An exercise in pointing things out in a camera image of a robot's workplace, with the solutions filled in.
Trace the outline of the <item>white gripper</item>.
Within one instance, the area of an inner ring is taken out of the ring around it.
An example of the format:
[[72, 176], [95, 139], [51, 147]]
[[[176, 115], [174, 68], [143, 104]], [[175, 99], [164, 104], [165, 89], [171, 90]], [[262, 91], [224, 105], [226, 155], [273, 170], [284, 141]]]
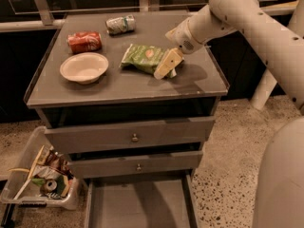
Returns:
[[156, 67], [154, 77], [162, 79], [183, 60], [183, 54], [192, 54], [205, 44], [202, 28], [197, 19], [189, 17], [165, 33], [177, 48], [169, 49]]

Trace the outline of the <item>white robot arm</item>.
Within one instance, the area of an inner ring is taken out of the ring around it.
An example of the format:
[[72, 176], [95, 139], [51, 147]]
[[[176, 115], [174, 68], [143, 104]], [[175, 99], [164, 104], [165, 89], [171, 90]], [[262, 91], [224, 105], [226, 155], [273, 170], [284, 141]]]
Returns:
[[[298, 110], [304, 108], [303, 15], [286, 28], [257, 0], [209, 0], [197, 14], [166, 33], [174, 56], [239, 31]], [[252, 228], [304, 228], [304, 118], [281, 127], [259, 167]]]

